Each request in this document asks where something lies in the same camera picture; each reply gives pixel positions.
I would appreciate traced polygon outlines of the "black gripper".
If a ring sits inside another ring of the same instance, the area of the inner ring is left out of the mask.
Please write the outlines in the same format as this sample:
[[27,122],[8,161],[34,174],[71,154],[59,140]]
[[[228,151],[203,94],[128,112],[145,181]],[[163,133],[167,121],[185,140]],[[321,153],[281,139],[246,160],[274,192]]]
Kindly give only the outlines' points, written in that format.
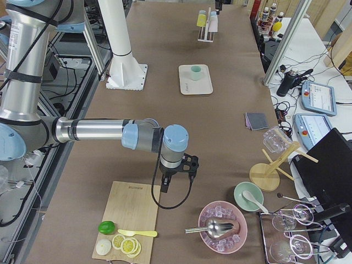
[[180,164],[175,168],[168,168],[164,166],[162,163],[159,164],[159,169],[162,173],[162,180],[161,180],[161,192],[167,193],[168,188],[172,179],[172,176],[183,169],[183,165]]

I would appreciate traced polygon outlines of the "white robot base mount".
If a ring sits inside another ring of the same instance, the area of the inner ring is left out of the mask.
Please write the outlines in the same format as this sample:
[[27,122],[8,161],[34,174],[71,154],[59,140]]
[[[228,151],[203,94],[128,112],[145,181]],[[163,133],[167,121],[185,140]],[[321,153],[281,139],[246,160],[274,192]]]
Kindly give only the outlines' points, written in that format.
[[147,65],[133,56],[123,2],[101,0],[98,4],[113,53],[106,88],[143,90]]

